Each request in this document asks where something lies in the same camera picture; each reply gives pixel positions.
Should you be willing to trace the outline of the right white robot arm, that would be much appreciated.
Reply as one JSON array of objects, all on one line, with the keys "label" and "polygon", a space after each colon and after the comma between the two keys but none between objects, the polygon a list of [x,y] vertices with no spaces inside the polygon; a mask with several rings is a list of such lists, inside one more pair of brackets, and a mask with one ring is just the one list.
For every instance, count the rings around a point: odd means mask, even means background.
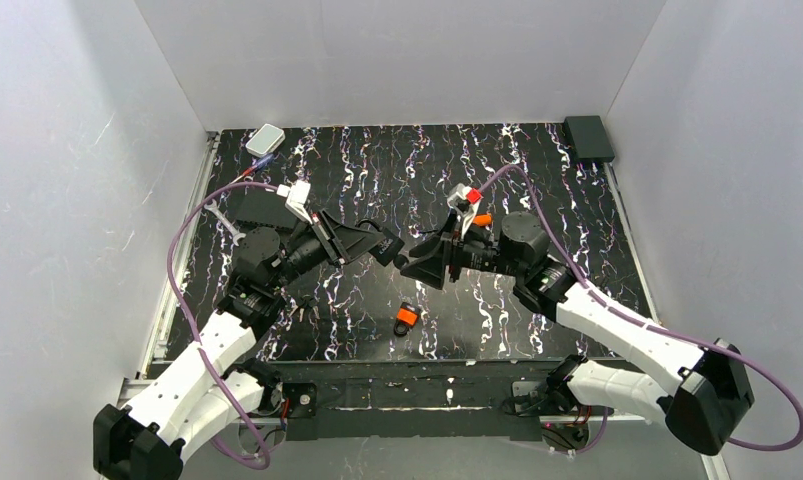
[{"label": "right white robot arm", "polygon": [[566,413],[575,407],[607,407],[663,424],[692,450],[714,456],[754,403],[744,365],[718,353],[736,353],[722,340],[712,347],[653,333],[622,319],[626,308],[584,288],[569,267],[549,252],[551,239],[539,219],[513,212],[497,232],[457,214],[395,264],[402,276],[440,289],[464,269],[506,275],[529,311],[583,333],[629,363],[613,368],[580,355],[566,357],[533,393],[519,395],[511,412]]}]

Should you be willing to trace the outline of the bunch of black keys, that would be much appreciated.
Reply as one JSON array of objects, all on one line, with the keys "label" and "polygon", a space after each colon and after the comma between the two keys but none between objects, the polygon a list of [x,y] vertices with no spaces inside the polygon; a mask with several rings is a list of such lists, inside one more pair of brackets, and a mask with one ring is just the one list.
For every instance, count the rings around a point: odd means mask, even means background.
[{"label": "bunch of black keys", "polygon": [[291,318],[298,321],[302,321],[304,318],[318,319],[319,317],[318,300],[311,295],[301,297],[291,313]]}]

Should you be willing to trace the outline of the orange padlock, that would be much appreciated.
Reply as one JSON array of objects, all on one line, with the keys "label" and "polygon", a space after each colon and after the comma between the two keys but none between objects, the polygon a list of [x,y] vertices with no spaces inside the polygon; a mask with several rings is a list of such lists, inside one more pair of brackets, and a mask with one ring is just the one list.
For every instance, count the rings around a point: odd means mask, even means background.
[{"label": "orange padlock", "polygon": [[422,314],[420,307],[409,302],[403,302],[395,316],[393,334],[397,337],[406,336],[410,330],[418,323]]}]

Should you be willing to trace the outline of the black padlock with keys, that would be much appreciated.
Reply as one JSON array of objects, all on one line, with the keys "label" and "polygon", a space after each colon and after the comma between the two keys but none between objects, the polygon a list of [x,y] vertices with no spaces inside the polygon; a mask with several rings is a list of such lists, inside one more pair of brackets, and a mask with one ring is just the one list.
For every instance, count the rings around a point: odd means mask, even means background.
[{"label": "black padlock with keys", "polygon": [[381,242],[369,250],[369,253],[380,265],[386,267],[392,264],[395,268],[401,269],[408,263],[407,257],[402,254],[405,241],[394,231],[371,219],[361,220],[356,226],[372,227],[383,236]]}]

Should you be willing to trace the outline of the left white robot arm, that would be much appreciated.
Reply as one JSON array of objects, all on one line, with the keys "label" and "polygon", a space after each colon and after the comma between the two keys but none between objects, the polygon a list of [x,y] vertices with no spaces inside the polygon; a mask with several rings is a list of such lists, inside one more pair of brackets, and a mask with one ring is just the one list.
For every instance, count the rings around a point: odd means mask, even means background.
[{"label": "left white robot arm", "polygon": [[185,461],[263,402],[274,377],[237,361],[278,321],[284,288],[315,267],[343,266],[377,247],[378,231],[344,225],[326,212],[288,236],[257,227],[235,248],[223,296],[197,337],[123,407],[93,422],[93,466],[107,479],[177,479]]}]

